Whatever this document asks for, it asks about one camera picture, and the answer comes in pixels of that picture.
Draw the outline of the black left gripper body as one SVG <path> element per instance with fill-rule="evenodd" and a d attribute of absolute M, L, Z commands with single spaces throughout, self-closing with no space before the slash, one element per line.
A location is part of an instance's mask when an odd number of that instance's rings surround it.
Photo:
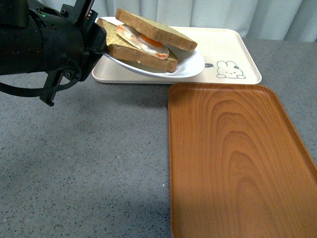
<path fill-rule="evenodd" d="M 85 81 L 106 48 L 106 31 L 96 22 L 92 0 L 77 0 L 55 10 L 38 0 L 29 1 L 30 11 L 42 36 L 43 54 L 37 71 L 47 73 L 40 99 L 53 106 L 59 90 Z"/>

